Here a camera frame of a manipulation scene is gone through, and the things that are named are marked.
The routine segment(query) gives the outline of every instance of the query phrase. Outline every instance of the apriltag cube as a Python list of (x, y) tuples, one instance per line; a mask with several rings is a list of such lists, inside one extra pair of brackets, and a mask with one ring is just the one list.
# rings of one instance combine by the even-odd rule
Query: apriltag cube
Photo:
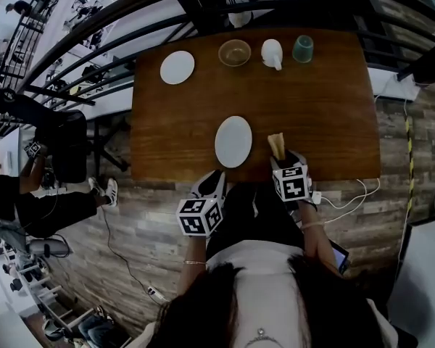
[(273, 181), (275, 191), (284, 202), (310, 197), (306, 165), (273, 170)]
[(182, 199), (175, 216), (186, 236), (209, 236), (223, 221), (219, 199)]

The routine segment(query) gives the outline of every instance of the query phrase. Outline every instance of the sneaker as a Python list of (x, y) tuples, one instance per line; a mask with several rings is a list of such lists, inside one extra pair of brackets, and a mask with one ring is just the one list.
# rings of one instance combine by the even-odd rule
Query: sneaker
[(104, 196), (105, 192), (102, 187), (100, 187), (99, 182), (96, 181), (94, 177), (88, 179), (88, 184), (90, 186), (90, 191), (94, 192), (97, 196)]
[(108, 180), (108, 187), (105, 196), (108, 196), (111, 200), (108, 206), (117, 206), (117, 182), (113, 178)]
[(100, 317), (106, 318), (106, 314), (105, 314), (104, 309), (101, 305), (96, 306), (96, 314), (99, 315)]

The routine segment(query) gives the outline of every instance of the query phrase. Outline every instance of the white cable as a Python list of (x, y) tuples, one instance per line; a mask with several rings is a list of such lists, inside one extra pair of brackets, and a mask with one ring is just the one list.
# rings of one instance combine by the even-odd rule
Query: white cable
[(374, 103), (377, 102), (377, 98), (378, 98), (378, 97), (384, 95), (385, 90), (386, 90), (386, 87), (389, 85), (389, 82), (390, 82), (390, 80), (391, 80), (392, 78), (395, 78), (395, 79), (396, 79), (396, 75), (392, 75), (392, 76), (390, 76), (390, 78), (386, 81), (386, 83), (385, 83), (384, 88), (382, 89), (382, 91), (381, 91), (379, 94), (377, 94), (377, 96), (374, 98)]
[(362, 186), (364, 187), (364, 194), (361, 194), (361, 195), (359, 195), (359, 196), (356, 196), (355, 198), (351, 199), (351, 200), (350, 200), (346, 205), (344, 205), (344, 206), (342, 206), (342, 207), (337, 207), (337, 206), (335, 206), (335, 205), (331, 202), (331, 200), (327, 199), (326, 197), (322, 197), (322, 199), (326, 200), (326, 201), (327, 201), (330, 205), (332, 205), (335, 209), (343, 209), (343, 208), (345, 208), (346, 206), (348, 206), (349, 204), (351, 204), (354, 200), (359, 199), (360, 197), (362, 197), (361, 202), (360, 202), (360, 203), (359, 203), (359, 204), (358, 204), (358, 205), (357, 205), (353, 210), (350, 210), (349, 212), (345, 212), (344, 214), (340, 215), (339, 217), (335, 217), (334, 219), (326, 220), (326, 223), (335, 222), (335, 220), (338, 220), (338, 219), (344, 217), (345, 215), (351, 214), (352, 212), (354, 212), (358, 207), (360, 207), (360, 206), (363, 204), (363, 202), (364, 202), (364, 200), (365, 200), (365, 198), (366, 198), (367, 196), (370, 196), (371, 194), (376, 193), (376, 192), (380, 189), (380, 179), (378, 179), (378, 178), (377, 178), (377, 183), (378, 183), (377, 188), (374, 189), (372, 192), (369, 192), (369, 193), (368, 193), (368, 188), (365, 186), (365, 184), (364, 184), (362, 181), (360, 181), (359, 179), (357, 179), (357, 181), (360, 182), (360, 183), (362, 184)]

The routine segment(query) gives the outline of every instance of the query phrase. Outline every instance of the necklace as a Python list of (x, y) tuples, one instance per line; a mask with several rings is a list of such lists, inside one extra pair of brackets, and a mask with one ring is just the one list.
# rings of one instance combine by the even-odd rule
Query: necklace
[(263, 328), (258, 328), (257, 332), (258, 332), (258, 336), (250, 340), (248, 343), (246, 343), (245, 348), (249, 347), (253, 343), (256, 343), (257, 341), (271, 341), (273, 343), (276, 343), (280, 348), (283, 348), (278, 341), (276, 341), (274, 338), (271, 338), (270, 336), (267, 336)]

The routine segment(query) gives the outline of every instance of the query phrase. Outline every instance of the white shirt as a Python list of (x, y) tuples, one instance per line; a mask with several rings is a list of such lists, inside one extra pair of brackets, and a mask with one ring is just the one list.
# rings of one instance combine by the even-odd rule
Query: white shirt
[[(309, 328), (304, 310), (299, 308), (297, 282), (287, 264), (287, 259), (293, 254), (302, 255), (303, 251), (275, 242), (245, 240), (208, 260), (210, 267), (229, 262), (235, 268), (245, 268), (236, 276), (239, 315), (233, 348), (245, 348), (258, 336), (259, 328), (264, 329), (265, 335), (274, 338), (282, 347), (304, 346), (302, 341), (309, 336)], [(368, 299), (368, 302), (377, 317), (386, 347), (396, 348), (397, 332), (376, 309), (373, 301)], [(153, 331), (153, 324), (149, 324), (126, 348), (146, 347)], [(261, 342), (253, 345), (257, 348), (267, 344)]]

